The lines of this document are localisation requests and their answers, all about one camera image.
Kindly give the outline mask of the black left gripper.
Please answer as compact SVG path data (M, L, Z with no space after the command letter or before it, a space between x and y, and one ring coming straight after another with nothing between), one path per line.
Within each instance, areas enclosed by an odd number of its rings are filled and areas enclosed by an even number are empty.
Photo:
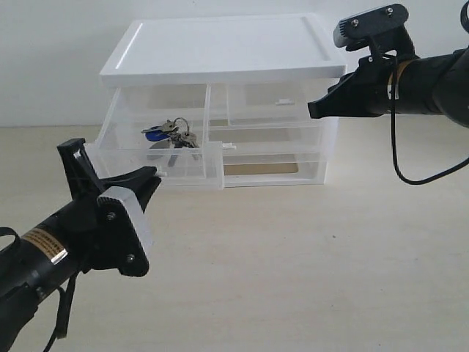
M105 248L106 217L100 213L97 198L107 188L119 186L131 189L141 209L146 211L162 180L153 166L143 166L132 172L99 178L85 151L85 139L74 138L61 143L61 157L72 200L58 212L59 237L67 255L56 265L71 274L90 270L112 270L119 261Z

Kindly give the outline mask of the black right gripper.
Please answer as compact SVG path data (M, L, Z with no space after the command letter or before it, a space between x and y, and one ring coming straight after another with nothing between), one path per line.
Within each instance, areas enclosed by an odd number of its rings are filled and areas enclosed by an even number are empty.
M396 57L380 59L366 56L358 60L355 71L328 88L327 94L307 104L312 119L326 117L379 117L388 111L388 80Z

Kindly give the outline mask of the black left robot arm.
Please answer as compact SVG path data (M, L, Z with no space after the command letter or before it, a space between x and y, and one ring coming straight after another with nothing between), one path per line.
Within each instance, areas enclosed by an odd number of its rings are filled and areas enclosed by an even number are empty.
M59 292L56 322L45 349L66 337L76 279L91 270L123 276L149 271L151 231L144 211L161 183L156 167L100 178L83 138L60 145L71 200L1 250L1 350L9 351L39 305Z

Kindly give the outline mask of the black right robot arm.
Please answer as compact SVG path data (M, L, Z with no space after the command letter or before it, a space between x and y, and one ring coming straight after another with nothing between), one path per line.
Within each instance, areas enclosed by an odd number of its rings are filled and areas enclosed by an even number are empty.
M395 58L378 62L368 57L308 103L312 119L380 117L397 114L443 115L468 127L468 49L428 58Z

